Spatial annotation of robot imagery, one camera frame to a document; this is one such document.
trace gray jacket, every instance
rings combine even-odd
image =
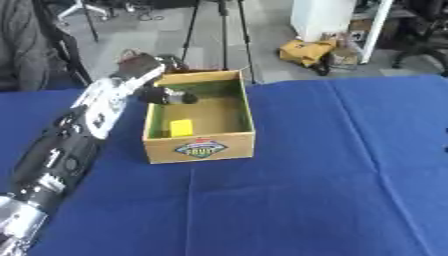
[[[31,0],[0,0],[0,91],[39,90],[50,76],[47,39]]]

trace gray floor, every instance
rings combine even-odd
[[[236,1],[229,2],[230,68],[243,69],[246,77],[247,59]],[[283,80],[328,79],[335,77],[395,76],[437,73],[439,69],[424,57],[409,58],[406,69],[390,68],[393,51],[377,50],[371,63],[355,71],[334,71],[322,78],[313,71],[278,59],[275,49],[296,36],[289,25],[292,0],[246,0],[246,15],[252,37],[257,81],[271,83]],[[85,17],[81,14],[67,18],[65,29],[78,39],[83,61],[93,78],[100,78],[115,70],[115,62],[124,49],[137,49],[152,54],[181,53],[192,8],[155,11],[161,21],[138,21],[136,14],[120,12],[119,17],[102,22],[95,19],[100,42],[94,43]],[[203,2],[192,39],[188,64],[193,68],[221,67],[221,32],[217,5]]]

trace open box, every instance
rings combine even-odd
[[[143,143],[151,163],[252,157],[255,128],[239,71],[167,75],[157,82],[192,92],[192,105],[150,104]],[[191,120],[193,135],[170,137],[170,123]]]

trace blue table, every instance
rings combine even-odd
[[[78,91],[0,95],[0,181]],[[448,84],[437,76],[248,89],[253,159],[149,165],[133,103],[31,256],[442,256]]]

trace yellow cube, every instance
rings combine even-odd
[[[170,123],[171,137],[193,135],[193,122],[190,119],[176,120]]]

